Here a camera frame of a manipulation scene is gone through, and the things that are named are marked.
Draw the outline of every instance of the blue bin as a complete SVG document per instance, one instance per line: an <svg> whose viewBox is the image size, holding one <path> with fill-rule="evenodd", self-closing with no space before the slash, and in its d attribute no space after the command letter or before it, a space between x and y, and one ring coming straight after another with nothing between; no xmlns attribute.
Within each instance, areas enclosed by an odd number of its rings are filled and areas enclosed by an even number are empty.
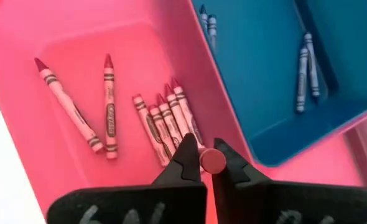
<svg viewBox="0 0 367 224"><path fill-rule="evenodd" d="M216 14L214 58L260 163L278 166L367 112L366 0L192 2L197 12L205 4ZM321 97L315 102L308 86L306 111L296 114L306 30L313 34Z"/></svg>

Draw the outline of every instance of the pink bin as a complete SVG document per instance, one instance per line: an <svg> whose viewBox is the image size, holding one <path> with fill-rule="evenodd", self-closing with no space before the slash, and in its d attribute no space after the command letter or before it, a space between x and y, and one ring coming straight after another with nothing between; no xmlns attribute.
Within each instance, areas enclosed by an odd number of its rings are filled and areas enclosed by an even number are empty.
<svg viewBox="0 0 367 224"><path fill-rule="evenodd" d="M107 53L116 71L116 161L93 153L34 63L39 57L56 73L105 141ZM148 105L155 103L171 76L184 87L206 146L221 137L252 161L190 0L0 0L0 109L44 214L72 190L149 184L157 177L162 168L131 97L141 93ZM335 141L334 149L304 152L281 168L256 166L277 179L293 180L299 171L301 181L360 185L345 143ZM308 172L307 166L319 168ZM322 166L330 172L321 174ZM203 174L203 180L207 223L216 223L211 178Z"/></svg>

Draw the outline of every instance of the red crayon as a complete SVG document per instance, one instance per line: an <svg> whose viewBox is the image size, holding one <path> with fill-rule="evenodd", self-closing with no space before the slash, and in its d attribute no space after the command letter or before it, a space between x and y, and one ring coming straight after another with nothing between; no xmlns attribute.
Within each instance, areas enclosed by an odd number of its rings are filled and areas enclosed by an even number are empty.
<svg viewBox="0 0 367 224"><path fill-rule="evenodd" d="M175 78L172 79L172 88L174 89L174 93L177 96L177 100L179 102L179 105L182 108L182 112L183 112L185 120L188 124L189 130L196 137L198 148L199 149L204 148L205 146L203 145L203 139L200 136L200 132L197 128L197 123L195 121L195 118L193 117L193 114L190 111L188 101L186 100L186 97L185 97L185 94L184 94L184 90L178 84L178 81Z"/></svg>
<svg viewBox="0 0 367 224"><path fill-rule="evenodd" d="M168 103L160 93L157 95L157 104L159 105L161 115L171 135L172 142L174 143L175 148L178 149L178 146L182 141L182 136Z"/></svg>
<svg viewBox="0 0 367 224"><path fill-rule="evenodd" d="M133 96L132 98L135 108L138 111L139 118L145 128L146 134L149 136L149 140L152 143L153 149L155 150L157 157L163 167L167 166L170 159L164 149L163 142L161 141L159 132L153 122L152 116L146 108L145 102L140 94Z"/></svg>
<svg viewBox="0 0 367 224"><path fill-rule="evenodd" d="M102 142L86 123L85 119L75 106L73 100L65 93L62 85L53 72L42 61L40 61L40 59L35 58L34 60L37 64L37 67L39 68L41 77L51 89L52 93L56 96L61 106L65 109L67 115L69 115L77 129L88 141L88 144L91 146L92 150L98 152L103 148Z"/></svg>
<svg viewBox="0 0 367 224"><path fill-rule="evenodd" d="M106 157L115 159L117 158L116 107L114 105L114 69L110 54L106 55L103 82L105 84Z"/></svg>
<svg viewBox="0 0 367 224"><path fill-rule="evenodd" d="M169 156L169 159L175 154L175 146L171 140L169 130L164 123L163 117L161 116L160 110L156 105L149 107L154 124L156 125L157 131L159 132L161 141L163 142L164 150Z"/></svg>
<svg viewBox="0 0 367 224"><path fill-rule="evenodd" d="M177 122L179 131L181 132L181 136L184 137L187 133L189 133L189 127L185 120L184 112L177 101L177 96L168 84L165 84L165 95L172 114L174 115L174 118Z"/></svg>

